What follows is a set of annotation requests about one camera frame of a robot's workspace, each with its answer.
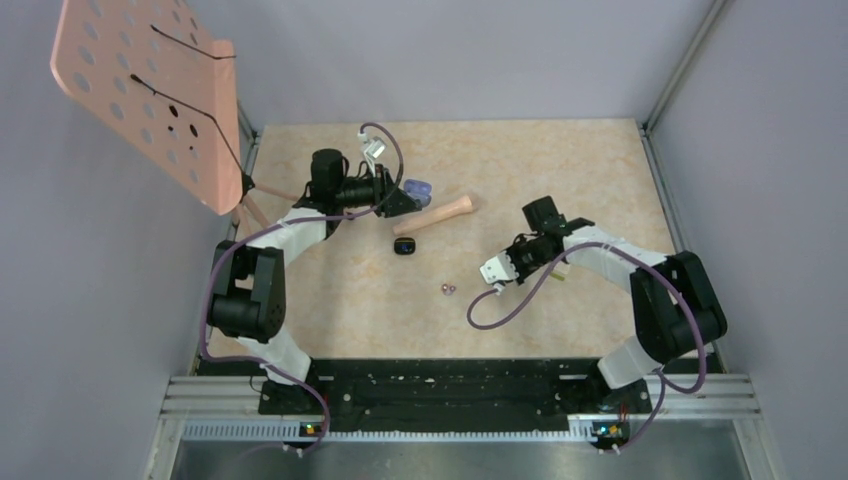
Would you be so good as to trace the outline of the grey-blue oval case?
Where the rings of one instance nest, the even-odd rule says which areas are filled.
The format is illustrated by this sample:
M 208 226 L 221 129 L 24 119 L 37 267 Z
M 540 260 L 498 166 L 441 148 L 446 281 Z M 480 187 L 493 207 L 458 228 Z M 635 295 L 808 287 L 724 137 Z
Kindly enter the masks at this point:
M 426 208 L 432 201 L 433 187 L 428 182 L 406 179 L 403 183 L 403 191 L 421 208 Z

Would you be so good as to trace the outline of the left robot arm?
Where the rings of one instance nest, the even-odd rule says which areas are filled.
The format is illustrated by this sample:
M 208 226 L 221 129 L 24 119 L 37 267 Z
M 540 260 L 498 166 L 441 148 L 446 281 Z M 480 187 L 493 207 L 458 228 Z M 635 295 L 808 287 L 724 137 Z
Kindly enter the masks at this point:
M 349 167 L 339 150 L 315 151 L 310 181 L 292 209 L 247 243 L 222 241 L 215 251 L 206 326 L 247 347 L 249 359 L 284 385 L 283 401 L 297 413 L 317 407 L 321 388 L 307 377 L 310 356 L 284 327 L 287 268 L 354 219 L 356 209 L 392 218 L 422 208 L 383 165 L 355 176 Z

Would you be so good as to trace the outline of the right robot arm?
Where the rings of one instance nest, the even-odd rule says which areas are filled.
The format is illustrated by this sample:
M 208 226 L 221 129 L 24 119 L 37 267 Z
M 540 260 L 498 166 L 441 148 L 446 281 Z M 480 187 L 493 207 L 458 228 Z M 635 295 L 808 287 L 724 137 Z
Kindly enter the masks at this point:
M 626 386 L 726 334 L 726 317 L 696 254 L 634 246 L 588 219 L 567 219 L 550 196 L 522 212 L 530 231 L 485 262 L 480 273 L 487 284 L 522 284 L 542 267 L 565 263 L 599 274 L 632 300 L 634 335 L 589 375 L 586 397 L 594 409 L 614 411 L 626 400 Z

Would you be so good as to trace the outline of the black earbud charging case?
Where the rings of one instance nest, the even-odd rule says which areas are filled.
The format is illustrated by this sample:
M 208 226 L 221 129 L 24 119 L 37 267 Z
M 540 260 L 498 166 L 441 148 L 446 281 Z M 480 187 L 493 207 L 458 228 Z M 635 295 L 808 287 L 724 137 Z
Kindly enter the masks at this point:
M 417 242 L 411 237 L 397 237 L 393 241 L 393 251 L 399 256 L 413 255 L 417 251 Z

